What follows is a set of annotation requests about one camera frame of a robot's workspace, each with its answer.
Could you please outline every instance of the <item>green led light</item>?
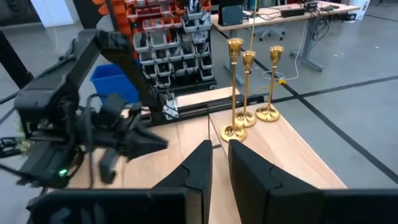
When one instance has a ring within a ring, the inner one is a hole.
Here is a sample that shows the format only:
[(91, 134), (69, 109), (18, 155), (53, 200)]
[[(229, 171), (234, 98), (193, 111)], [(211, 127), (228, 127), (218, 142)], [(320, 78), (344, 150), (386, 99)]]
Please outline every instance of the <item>green led light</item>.
[(58, 172), (58, 175), (62, 177), (64, 175), (66, 175), (67, 173), (68, 173), (68, 171), (66, 169), (63, 169), (60, 172)]

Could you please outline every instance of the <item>gold rod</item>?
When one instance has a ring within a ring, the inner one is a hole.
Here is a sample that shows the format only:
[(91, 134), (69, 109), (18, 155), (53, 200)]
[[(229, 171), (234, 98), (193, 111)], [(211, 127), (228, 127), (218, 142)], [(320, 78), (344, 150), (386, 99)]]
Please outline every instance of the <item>gold rod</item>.
[(268, 109), (271, 108), (271, 99), (272, 99), (272, 91), (274, 90), (275, 73), (276, 73), (276, 65), (273, 65), (272, 66), (271, 85), (269, 86)]
[(236, 107), (236, 62), (232, 62), (232, 127), (235, 128), (235, 107)]
[(256, 17), (257, 17), (257, 2), (260, 0), (255, 0), (256, 2), (254, 3), (254, 19), (253, 19), (253, 26), (251, 28), (251, 40), (250, 40), (250, 50), (253, 49), (253, 40), (254, 40), (254, 28), (256, 26)]
[(245, 71), (246, 77), (244, 82), (244, 101), (243, 101), (243, 113), (246, 113), (246, 107), (248, 105), (248, 91), (249, 91), (249, 71)]

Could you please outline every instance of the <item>blue bin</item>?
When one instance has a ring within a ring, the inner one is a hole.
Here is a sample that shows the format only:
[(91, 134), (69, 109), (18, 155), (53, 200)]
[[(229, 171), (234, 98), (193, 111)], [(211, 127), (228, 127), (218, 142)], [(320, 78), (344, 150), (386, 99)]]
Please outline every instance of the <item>blue bin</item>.
[(99, 94), (110, 95), (119, 93), (127, 103), (137, 103), (139, 96), (136, 88), (125, 76), (121, 68), (115, 64), (97, 66), (90, 78)]

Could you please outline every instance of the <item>desk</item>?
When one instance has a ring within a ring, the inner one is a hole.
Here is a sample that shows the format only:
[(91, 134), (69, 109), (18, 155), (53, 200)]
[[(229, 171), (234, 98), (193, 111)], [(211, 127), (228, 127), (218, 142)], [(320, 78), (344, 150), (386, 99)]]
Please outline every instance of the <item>desk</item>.
[[(181, 104), (186, 102), (193, 104), (225, 98), (230, 94), (229, 87), (182, 96), (177, 98), (177, 101)], [(250, 106), (249, 111), (254, 111), (258, 106), (260, 105)], [(105, 186), (100, 182), (100, 178), (96, 177), (95, 188), (153, 187), (187, 158), (199, 143), (209, 138), (210, 121), (210, 139), (214, 146), (221, 145), (213, 151), (210, 223), (241, 223), (229, 178), (228, 144), (222, 142), (219, 136), (221, 127), (229, 123), (230, 117), (231, 111), (221, 111), (210, 114), (210, 120), (205, 116), (151, 128), (151, 131), (169, 140), (169, 147), (133, 159), (128, 164), (124, 159), (119, 159), (116, 167), (118, 175), (114, 183)], [(258, 121), (248, 131), (248, 138), (243, 143), (287, 172), (319, 188), (345, 188), (341, 180), (284, 118), (271, 124)], [(95, 151), (95, 161), (100, 159), (102, 153), (101, 150)], [(69, 187), (85, 188), (88, 184), (88, 161), (84, 161)]]
[[(332, 15), (332, 14), (339, 14), (339, 13), (344, 13), (344, 12), (350, 12), (359, 9), (359, 6), (347, 6), (344, 4), (337, 4), (337, 3), (332, 3), (332, 2), (324, 2), (324, 1), (319, 1), (318, 7), (326, 7), (326, 6), (338, 6), (338, 9), (335, 9), (331, 12), (323, 12), (324, 15)], [(259, 10), (261, 14), (271, 14), (275, 12), (279, 12), (279, 9), (297, 9), (300, 8), (301, 6), (299, 4), (288, 4), (284, 6), (275, 6), (275, 7), (269, 7), (269, 8), (262, 8)], [(312, 19), (310, 13), (306, 12), (302, 16), (293, 16), (293, 17), (288, 17), (288, 18), (282, 18), (282, 17), (276, 17), (272, 20), (266, 21), (261, 18), (256, 18), (256, 24), (255, 26), (268, 26), (268, 25), (273, 25), (273, 24), (279, 24), (283, 22), (290, 22), (290, 21), (298, 21), (302, 19)], [(235, 26), (221, 26), (218, 24), (218, 15), (212, 15), (211, 16), (211, 21), (213, 23), (213, 26), (219, 30), (219, 31), (229, 31), (229, 37), (237, 37), (236, 30), (237, 29), (243, 29), (243, 28), (249, 28), (253, 26), (253, 21), (243, 21), (242, 24), (235, 25)], [(312, 69), (315, 69), (318, 72), (321, 72), (323, 69), (322, 65), (319, 65), (316, 62), (313, 62), (310, 60), (310, 53), (312, 50), (312, 47), (314, 45), (314, 41), (311, 39), (309, 32), (307, 32), (307, 35), (305, 37), (304, 41), (304, 46), (302, 53), (298, 56), (297, 60), (301, 61), (304, 65), (309, 66)], [(295, 57), (297, 55), (297, 52), (290, 51), (290, 56)], [(231, 64), (229, 62), (224, 63), (225, 68), (227, 68), (229, 71), (231, 71)], [(243, 84), (244, 80), (242, 77), (243, 74), (243, 68), (242, 65), (238, 64), (238, 67), (236, 69), (236, 79), (240, 85)]]

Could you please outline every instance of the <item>candlestick base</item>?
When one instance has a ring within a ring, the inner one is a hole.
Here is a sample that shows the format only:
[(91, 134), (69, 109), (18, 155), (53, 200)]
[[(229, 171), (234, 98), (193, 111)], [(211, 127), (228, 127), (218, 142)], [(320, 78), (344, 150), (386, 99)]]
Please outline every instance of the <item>candlestick base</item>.
[(235, 123), (244, 128), (253, 126), (256, 123), (256, 121), (257, 121), (256, 117), (248, 111), (239, 112), (235, 116)]
[(272, 105), (270, 108), (262, 107), (256, 110), (256, 116), (261, 121), (265, 122), (274, 122), (280, 118), (280, 113), (277, 109), (275, 109)]
[(233, 127), (232, 125), (228, 125), (221, 129), (221, 138), (226, 142), (229, 142), (229, 140), (231, 139), (243, 141), (246, 139), (247, 136), (248, 133), (246, 132), (246, 130), (239, 125), (235, 125), (235, 127)]

